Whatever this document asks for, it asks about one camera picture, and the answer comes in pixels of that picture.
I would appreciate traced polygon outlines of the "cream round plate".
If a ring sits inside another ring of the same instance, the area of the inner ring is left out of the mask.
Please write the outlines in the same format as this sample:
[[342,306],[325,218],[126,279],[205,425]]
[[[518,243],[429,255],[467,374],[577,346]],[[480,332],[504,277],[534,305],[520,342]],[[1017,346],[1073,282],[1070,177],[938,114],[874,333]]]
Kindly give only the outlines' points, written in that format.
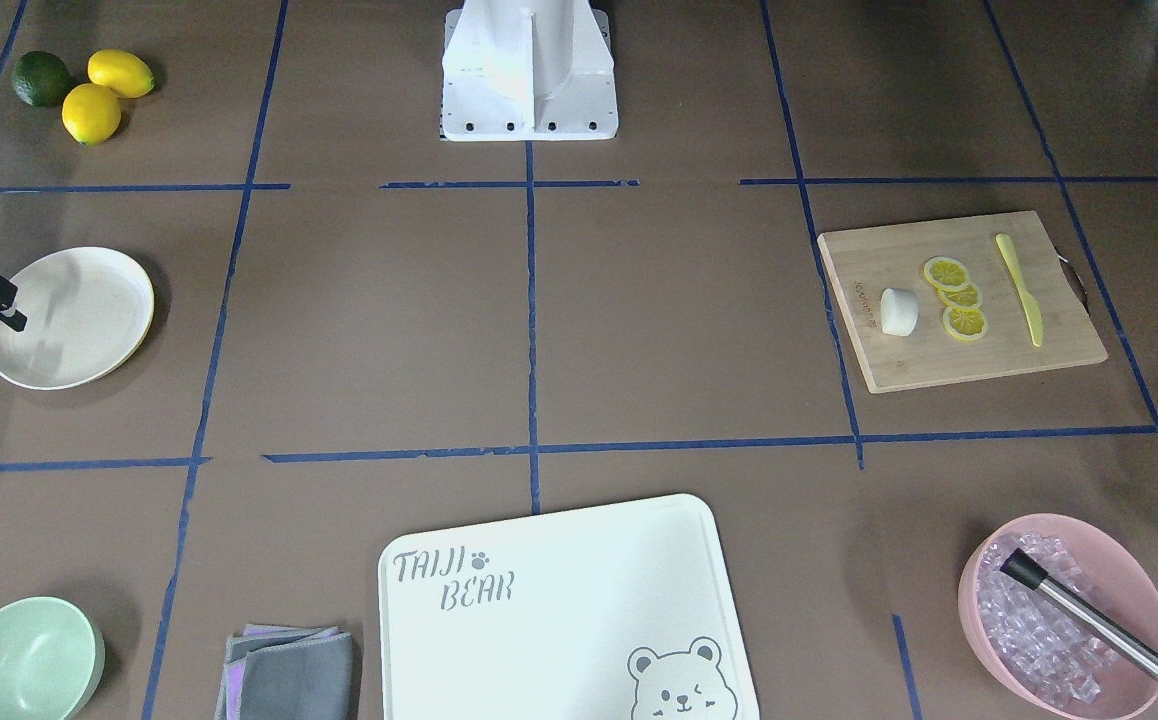
[[39,391],[103,379],[125,363],[151,331],[155,292],[131,256],[76,247],[44,256],[10,281],[23,331],[0,323],[0,379]]

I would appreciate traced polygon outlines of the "white bear tray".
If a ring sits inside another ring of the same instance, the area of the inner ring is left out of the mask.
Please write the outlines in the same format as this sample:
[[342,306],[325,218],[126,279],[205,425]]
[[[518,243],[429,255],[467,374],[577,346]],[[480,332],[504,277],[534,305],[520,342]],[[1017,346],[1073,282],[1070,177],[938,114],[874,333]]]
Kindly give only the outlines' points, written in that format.
[[695,495],[401,536],[378,563],[387,719],[757,719]]

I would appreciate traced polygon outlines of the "yellow lemon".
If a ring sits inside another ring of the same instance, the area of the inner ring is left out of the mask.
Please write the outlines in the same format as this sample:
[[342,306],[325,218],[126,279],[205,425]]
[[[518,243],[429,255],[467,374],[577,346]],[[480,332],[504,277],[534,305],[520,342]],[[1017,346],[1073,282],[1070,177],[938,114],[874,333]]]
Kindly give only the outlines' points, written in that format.
[[102,49],[87,59],[87,78],[118,97],[137,100],[157,87],[153,69],[140,56],[119,49]]
[[76,144],[85,146],[109,140],[122,117],[118,96],[102,85],[76,85],[63,101],[63,126]]

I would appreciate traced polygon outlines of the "dark green avocado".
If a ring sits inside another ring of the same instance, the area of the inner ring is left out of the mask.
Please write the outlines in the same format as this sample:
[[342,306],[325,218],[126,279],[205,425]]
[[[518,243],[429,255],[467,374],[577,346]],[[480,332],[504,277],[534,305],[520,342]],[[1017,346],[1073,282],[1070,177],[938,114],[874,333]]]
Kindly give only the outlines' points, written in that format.
[[10,85],[17,100],[32,108],[57,108],[75,87],[67,65],[47,51],[20,56],[12,69]]

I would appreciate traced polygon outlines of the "mint green bowl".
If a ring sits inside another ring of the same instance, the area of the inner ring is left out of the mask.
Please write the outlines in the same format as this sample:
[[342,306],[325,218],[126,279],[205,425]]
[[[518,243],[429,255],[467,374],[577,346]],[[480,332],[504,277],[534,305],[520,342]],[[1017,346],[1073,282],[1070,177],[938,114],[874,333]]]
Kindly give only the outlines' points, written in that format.
[[0,719],[73,719],[104,669],[98,625],[69,601],[38,596],[0,609]]

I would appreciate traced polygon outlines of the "grey folded cloth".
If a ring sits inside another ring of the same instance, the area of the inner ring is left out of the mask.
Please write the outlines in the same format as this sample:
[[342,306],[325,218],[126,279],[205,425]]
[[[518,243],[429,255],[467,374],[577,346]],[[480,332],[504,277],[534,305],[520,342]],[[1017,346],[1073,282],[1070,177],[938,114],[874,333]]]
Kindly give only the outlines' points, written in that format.
[[346,719],[354,638],[338,626],[255,625],[223,642],[215,719]]

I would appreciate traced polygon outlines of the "bamboo cutting board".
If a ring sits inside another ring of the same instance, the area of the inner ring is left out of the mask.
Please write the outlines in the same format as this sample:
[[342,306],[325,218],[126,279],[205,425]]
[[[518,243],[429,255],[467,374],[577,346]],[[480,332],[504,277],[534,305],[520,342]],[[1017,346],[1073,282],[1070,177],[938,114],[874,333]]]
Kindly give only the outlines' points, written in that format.
[[818,247],[872,394],[1108,357],[1036,211],[826,232]]

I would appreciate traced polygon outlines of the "lemon slice top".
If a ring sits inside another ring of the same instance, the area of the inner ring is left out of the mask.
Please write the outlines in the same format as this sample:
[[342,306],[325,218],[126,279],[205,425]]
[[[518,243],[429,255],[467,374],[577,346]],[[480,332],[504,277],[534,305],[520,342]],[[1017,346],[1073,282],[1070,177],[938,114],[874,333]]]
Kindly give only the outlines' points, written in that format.
[[922,277],[935,291],[945,293],[963,291],[972,277],[962,260],[950,258],[950,256],[935,256],[922,265]]

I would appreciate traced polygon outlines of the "lemon slice middle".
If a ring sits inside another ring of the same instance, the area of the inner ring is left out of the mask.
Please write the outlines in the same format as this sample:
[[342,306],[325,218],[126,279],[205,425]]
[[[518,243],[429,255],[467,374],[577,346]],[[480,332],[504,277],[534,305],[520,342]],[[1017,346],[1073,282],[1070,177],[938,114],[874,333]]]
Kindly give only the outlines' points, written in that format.
[[950,288],[950,291],[940,288],[937,291],[937,299],[945,307],[957,311],[979,311],[982,307],[981,291],[973,281],[963,282],[963,286]]

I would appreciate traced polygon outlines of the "yellow plastic knife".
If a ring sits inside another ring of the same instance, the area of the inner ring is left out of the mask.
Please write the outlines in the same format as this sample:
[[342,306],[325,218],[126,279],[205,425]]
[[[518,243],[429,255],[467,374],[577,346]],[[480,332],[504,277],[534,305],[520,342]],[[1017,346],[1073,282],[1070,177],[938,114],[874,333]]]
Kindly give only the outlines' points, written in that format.
[[1035,348],[1045,346],[1045,316],[1042,316],[1039,301],[1027,286],[1023,273],[1023,264],[1016,249],[1016,243],[1009,234],[996,233],[995,245],[998,247],[1001,260],[1007,266],[1010,282],[1013,282],[1016,296],[1021,304],[1024,323],[1026,323],[1029,341]]

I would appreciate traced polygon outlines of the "metal tongs black tip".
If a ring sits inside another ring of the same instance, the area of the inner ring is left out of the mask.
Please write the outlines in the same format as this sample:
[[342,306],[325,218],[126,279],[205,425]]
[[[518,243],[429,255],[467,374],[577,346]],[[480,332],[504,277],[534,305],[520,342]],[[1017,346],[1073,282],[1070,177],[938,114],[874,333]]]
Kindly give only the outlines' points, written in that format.
[[1158,651],[1142,642],[1138,637],[1128,632],[1117,620],[1113,620],[1090,602],[1071,592],[1067,585],[1051,578],[1042,566],[1016,548],[999,566],[1001,573],[1023,585],[1029,592],[1040,594],[1053,607],[1058,607],[1073,623],[1089,629],[1100,641],[1108,644],[1117,655],[1138,667],[1138,669],[1158,683]]

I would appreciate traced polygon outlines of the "pink bowl with ice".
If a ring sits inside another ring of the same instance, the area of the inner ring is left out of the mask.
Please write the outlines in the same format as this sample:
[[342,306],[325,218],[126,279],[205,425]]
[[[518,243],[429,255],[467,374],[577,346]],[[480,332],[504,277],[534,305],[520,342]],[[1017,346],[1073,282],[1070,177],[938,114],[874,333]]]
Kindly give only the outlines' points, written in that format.
[[1145,719],[1158,679],[1158,580],[1106,524],[1054,512],[1005,521],[963,557],[963,644],[983,674],[1046,719]]

